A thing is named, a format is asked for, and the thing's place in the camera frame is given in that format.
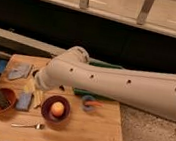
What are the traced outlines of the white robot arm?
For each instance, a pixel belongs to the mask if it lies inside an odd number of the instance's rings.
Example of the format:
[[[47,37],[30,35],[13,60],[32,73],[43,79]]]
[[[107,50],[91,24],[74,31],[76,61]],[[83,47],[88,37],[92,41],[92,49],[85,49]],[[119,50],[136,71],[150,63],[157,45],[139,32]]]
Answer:
[[[54,57],[35,74],[35,86],[65,85],[125,103],[176,122],[176,74],[92,66],[86,49],[76,46]]]

